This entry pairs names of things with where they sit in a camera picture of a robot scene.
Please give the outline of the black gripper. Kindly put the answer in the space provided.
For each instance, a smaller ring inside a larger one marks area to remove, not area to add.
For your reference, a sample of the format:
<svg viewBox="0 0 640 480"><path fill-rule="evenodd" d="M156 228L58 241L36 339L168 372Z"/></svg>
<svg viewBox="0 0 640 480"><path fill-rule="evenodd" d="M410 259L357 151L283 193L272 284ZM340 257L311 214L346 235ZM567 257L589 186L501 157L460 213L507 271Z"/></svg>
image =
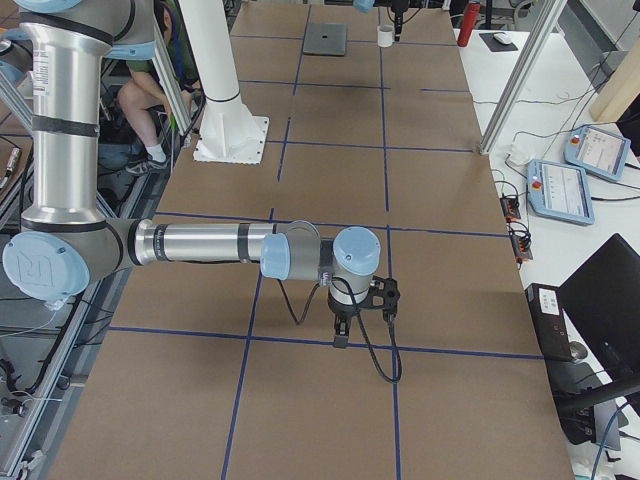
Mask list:
<svg viewBox="0 0 640 480"><path fill-rule="evenodd" d="M349 341L352 319L357 315L358 309L353 304L345 305L332 296L328 297L328 305L334 314L334 348L346 348Z"/></svg>
<svg viewBox="0 0 640 480"><path fill-rule="evenodd" d="M403 29L404 14L408 11L409 0L391 0L390 10L392 13L394 40L399 41Z"/></svg>

